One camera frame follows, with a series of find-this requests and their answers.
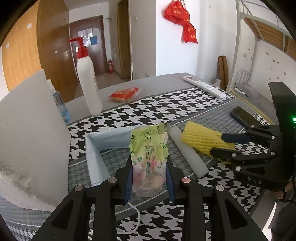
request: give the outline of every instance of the doorway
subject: doorway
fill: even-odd
[[[131,79],[131,56],[129,35],[128,0],[121,0],[117,4],[118,46],[121,68],[121,78]]]
[[[102,15],[70,23],[70,36],[71,38],[84,37],[84,46],[87,47],[89,57],[94,64],[96,76],[108,72]],[[78,51],[77,42],[72,42],[72,51],[76,66],[76,52]]]

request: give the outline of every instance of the door frame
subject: door frame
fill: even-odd
[[[118,51],[119,51],[119,62],[120,62],[120,77],[123,78],[122,75],[122,61],[121,61],[121,50],[120,50],[120,38],[119,38],[119,14],[118,14],[118,4],[122,0],[119,0],[116,4],[116,18],[117,18],[117,38],[118,38]],[[129,34],[129,52],[130,52],[130,66],[131,66],[131,80],[133,80],[133,55],[132,55],[132,47],[131,47],[131,0],[128,1],[128,34]]]
[[[100,19],[99,22],[100,22],[101,30],[102,30],[101,31],[101,38],[102,38],[103,55],[104,55],[104,59],[106,60],[105,61],[105,68],[106,68],[106,70],[108,70],[108,60],[107,60],[107,53],[106,53],[105,31],[104,31],[104,16],[103,15],[98,15],[98,16],[94,16],[94,17],[90,17],[90,18],[83,18],[83,19],[80,19],[80,20],[69,23],[70,39],[73,38],[73,32],[72,32],[72,29],[71,29],[71,24],[72,23],[76,23],[76,22],[86,20],[86,19],[91,20],[91,19],[98,19],[98,18]],[[73,64],[75,66],[74,54],[76,54],[76,51],[74,52],[73,47],[74,47],[74,45],[72,45],[72,43],[71,43],[71,51],[72,51],[72,55],[73,55]]]

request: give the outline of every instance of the light blue face mask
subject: light blue face mask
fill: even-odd
[[[101,151],[128,148],[132,129],[141,125],[114,128],[86,134],[86,161],[92,186],[110,178],[109,171],[101,156]]]

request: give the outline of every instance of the metal screw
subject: metal screw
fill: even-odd
[[[115,183],[115,182],[117,182],[117,179],[116,179],[116,177],[111,177],[111,178],[108,179],[108,182],[109,183]]]
[[[223,191],[223,190],[224,190],[224,187],[223,187],[222,185],[218,184],[218,185],[216,186],[216,189],[217,189],[218,191]]]
[[[83,190],[83,186],[82,185],[77,185],[74,189],[75,189],[76,192],[80,192],[80,191]]]
[[[188,178],[188,177],[184,177],[184,178],[182,178],[182,182],[183,183],[190,183],[191,182],[191,179]]]

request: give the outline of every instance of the wooden cabinet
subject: wooden cabinet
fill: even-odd
[[[2,61],[8,90],[44,69],[46,78],[51,79],[65,102],[78,97],[78,79],[68,40],[69,10],[64,1],[38,0],[4,41]]]

